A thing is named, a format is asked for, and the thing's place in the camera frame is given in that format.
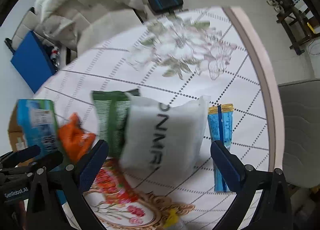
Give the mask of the orange snack packet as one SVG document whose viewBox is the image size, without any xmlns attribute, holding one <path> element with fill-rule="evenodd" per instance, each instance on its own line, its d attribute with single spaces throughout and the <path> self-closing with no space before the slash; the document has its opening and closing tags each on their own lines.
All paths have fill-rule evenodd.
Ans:
<svg viewBox="0 0 320 230">
<path fill-rule="evenodd" d="M 96 134 L 82 129 L 77 113 L 73 113 L 69 122 L 59 127 L 57 133 L 64 151 L 73 164 L 78 163 L 83 155 L 90 151 L 96 138 Z"/>
</svg>

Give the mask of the red snack packet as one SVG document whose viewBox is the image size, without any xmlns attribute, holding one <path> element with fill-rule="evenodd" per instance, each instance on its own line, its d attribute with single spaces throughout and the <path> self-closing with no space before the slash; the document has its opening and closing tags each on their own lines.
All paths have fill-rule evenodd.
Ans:
<svg viewBox="0 0 320 230">
<path fill-rule="evenodd" d="M 109 158 L 103 163 L 92 189 L 103 194 L 105 202 L 112 205 L 132 203 L 139 199 L 138 194 L 125 179 L 116 158 Z"/>
</svg>

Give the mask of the small yellow wrapper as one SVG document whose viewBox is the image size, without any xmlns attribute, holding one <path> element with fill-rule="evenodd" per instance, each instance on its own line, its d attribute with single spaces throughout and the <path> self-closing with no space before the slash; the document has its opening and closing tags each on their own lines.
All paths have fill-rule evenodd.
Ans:
<svg viewBox="0 0 320 230">
<path fill-rule="evenodd" d="M 169 210 L 169 216 L 167 217 L 163 228 L 164 229 L 169 229 L 170 227 L 175 226 L 179 222 L 179 216 L 177 215 L 177 209 L 173 208 Z"/>
</svg>

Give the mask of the white tissue pack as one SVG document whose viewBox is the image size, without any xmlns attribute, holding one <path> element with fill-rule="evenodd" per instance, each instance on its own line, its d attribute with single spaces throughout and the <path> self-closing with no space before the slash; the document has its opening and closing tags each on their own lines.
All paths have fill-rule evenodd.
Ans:
<svg viewBox="0 0 320 230">
<path fill-rule="evenodd" d="M 210 97 L 176 107 L 133 95 L 129 100 L 121 169 L 161 184 L 178 184 L 199 157 Z"/>
</svg>

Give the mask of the white puffer jacket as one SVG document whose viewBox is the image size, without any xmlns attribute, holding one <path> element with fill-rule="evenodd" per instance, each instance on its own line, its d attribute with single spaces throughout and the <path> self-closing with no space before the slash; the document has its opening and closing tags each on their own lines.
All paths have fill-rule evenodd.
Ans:
<svg viewBox="0 0 320 230">
<path fill-rule="evenodd" d="M 40 30 L 50 41 L 76 49 L 82 32 L 109 12 L 144 11 L 148 0 L 36 0 Z"/>
</svg>

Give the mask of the white cushioned panel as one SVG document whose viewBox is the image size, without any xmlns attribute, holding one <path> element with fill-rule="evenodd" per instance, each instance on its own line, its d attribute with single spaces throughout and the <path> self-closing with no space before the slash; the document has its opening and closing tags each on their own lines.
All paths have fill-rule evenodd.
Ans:
<svg viewBox="0 0 320 230">
<path fill-rule="evenodd" d="M 34 7 L 31 7 L 18 25 L 12 39 L 11 39 L 11 47 L 15 51 L 20 43 L 24 40 L 25 36 L 29 31 L 34 31 L 39 24 L 39 19 L 35 14 Z"/>
</svg>

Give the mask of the dark wooden stool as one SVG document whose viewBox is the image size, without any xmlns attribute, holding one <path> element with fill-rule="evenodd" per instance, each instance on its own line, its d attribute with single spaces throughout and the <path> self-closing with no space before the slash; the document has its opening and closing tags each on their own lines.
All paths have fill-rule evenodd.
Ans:
<svg viewBox="0 0 320 230">
<path fill-rule="evenodd" d="M 305 51 L 301 47 L 307 42 L 313 43 L 319 39 L 319 19 L 313 15 L 310 8 L 303 3 L 300 7 L 289 6 L 286 10 L 278 7 L 277 23 L 281 24 L 291 42 L 290 49 L 297 55 Z"/>
</svg>

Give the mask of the blue folded mat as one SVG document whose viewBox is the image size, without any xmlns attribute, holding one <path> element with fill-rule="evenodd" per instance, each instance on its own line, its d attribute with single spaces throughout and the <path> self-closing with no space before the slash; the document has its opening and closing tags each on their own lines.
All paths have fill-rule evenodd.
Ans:
<svg viewBox="0 0 320 230">
<path fill-rule="evenodd" d="M 14 52 L 11 63 L 33 93 L 56 73 L 43 44 L 33 31 L 29 31 Z"/>
</svg>

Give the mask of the open cardboard box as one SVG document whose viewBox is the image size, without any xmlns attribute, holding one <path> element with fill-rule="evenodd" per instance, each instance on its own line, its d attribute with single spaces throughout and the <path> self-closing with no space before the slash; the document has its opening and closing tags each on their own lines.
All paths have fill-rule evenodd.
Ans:
<svg viewBox="0 0 320 230">
<path fill-rule="evenodd" d="M 48 99 L 19 99 L 12 111 L 8 136 L 13 151 L 26 150 L 37 145 L 40 153 L 19 163 L 26 166 L 51 152 L 63 149 L 57 136 L 58 124 L 54 103 Z"/>
</svg>

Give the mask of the blue stick sachet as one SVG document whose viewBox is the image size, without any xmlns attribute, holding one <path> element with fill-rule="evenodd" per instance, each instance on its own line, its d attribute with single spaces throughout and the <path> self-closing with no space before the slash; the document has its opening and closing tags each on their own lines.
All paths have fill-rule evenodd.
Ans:
<svg viewBox="0 0 320 230">
<path fill-rule="evenodd" d="M 227 186 L 226 181 L 223 179 L 221 172 L 218 170 L 216 164 L 213 163 L 213 165 L 214 165 L 214 181 L 215 181 L 214 192 L 218 192 L 218 193 L 231 192 Z"/>
<path fill-rule="evenodd" d="M 230 150 L 233 134 L 233 104 L 212 106 L 208 109 L 208 126 L 213 141 L 220 140 Z"/>
</svg>

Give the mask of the grey side chair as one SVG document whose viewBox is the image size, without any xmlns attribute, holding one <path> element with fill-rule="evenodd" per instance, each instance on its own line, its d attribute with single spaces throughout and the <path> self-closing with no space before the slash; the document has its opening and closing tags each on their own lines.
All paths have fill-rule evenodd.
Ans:
<svg viewBox="0 0 320 230">
<path fill-rule="evenodd" d="M 284 115 L 286 180 L 302 188 L 319 186 L 319 79 L 278 88 Z"/>
</svg>

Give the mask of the green snack packet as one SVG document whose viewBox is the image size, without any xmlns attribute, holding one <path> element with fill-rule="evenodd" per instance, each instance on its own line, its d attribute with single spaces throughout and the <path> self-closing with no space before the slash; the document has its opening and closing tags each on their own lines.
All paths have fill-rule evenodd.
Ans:
<svg viewBox="0 0 320 230">
<path fill-rule="evenodd" d="M 99 124 L 99 138 L 108 143 L 108 156 L 120 158 L 125 145 L 125 127 L 131 106 L 128 94 L 139 96 L 139 90 L 92 91 L 92 99 Z"/>
</svg>

